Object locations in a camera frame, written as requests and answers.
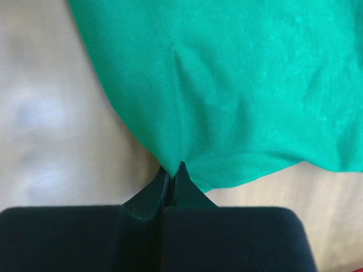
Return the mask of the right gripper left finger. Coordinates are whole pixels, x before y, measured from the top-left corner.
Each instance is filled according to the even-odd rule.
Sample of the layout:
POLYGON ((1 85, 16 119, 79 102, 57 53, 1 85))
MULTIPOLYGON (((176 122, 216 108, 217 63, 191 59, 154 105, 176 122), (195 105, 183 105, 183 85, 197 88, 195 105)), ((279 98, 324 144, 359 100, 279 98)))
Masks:
POLYGON ((2 271, 158 271, 169 175, 122 205, 13 207, 1 213, 2 271))

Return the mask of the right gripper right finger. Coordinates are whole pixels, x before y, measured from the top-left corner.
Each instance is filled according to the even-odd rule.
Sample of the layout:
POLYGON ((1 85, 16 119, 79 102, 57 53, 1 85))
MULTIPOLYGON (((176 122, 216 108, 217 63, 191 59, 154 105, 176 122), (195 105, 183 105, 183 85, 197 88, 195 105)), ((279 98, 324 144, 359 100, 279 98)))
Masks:
POLYGON ((162 271, 316 271, 302 222, 283 207, 218 207, 185 164, 163 211, 162 271))

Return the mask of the green t shirt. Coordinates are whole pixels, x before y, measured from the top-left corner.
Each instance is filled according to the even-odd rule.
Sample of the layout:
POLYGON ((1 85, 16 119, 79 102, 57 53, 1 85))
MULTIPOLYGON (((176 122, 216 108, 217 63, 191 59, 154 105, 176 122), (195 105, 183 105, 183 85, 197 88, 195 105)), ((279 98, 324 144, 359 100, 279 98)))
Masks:
POLYGON ((362 171, 361 1, 70 1, 115 112, 204 192, 362 171))

